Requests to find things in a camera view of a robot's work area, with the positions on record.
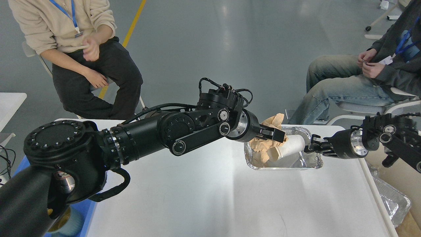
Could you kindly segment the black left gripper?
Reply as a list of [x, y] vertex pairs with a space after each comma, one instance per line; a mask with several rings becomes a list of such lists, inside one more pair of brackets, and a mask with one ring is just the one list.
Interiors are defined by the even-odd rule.
[[252, 112], [243, 109], [237, 127], [230, 131], [226, 138], [246, 143], [256, 137], [264, 141], [270, 140], [283, 143], [285, 132], [276, 127], [260, 124]]

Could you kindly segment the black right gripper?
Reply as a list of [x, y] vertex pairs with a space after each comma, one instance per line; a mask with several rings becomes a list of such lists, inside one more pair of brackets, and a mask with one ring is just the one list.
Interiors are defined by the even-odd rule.
[[312, 134], [304, 152], [315, 152], [340, 159], [364, 158], [368, 154], [362, 142], [362, 129], [357, 128], [338, 131], [332, 137], [321, 138]]

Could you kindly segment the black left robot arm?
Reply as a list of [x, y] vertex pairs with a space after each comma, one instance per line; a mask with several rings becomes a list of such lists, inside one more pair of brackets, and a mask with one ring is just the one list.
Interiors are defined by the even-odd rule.
[[200, 92], [196, 105], [161, 104], [104, 130], [68, 119], [31, 131], [23, 147], [30, 165], [1, 188], [1, 236], [44, 236], [71, 204], [122, 192], [130, 182], [122, 166], [164, 148], [181, 156], [224, 137], [284, 141], [282, 130], [246, 110], [246, 89], [201, 80], [216, 89]]

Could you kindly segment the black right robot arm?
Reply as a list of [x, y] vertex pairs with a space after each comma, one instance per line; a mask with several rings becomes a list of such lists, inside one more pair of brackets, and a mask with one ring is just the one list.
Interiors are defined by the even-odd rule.
[[420, 131], [412, 120], [412, 117], [419, 116], [420, 113], [366, 116], [361, 126], [353, 125], [348, 130], [336, 132], [332, 137], [321, 138], [313, 134], [304, 151], [353, 159], [366, 157], [369, 151], [378, 150], [382, 144], [387, 155], [382, 161], [384, 167], [389, 168], [398, 159], [402, 159], [420, 172]]

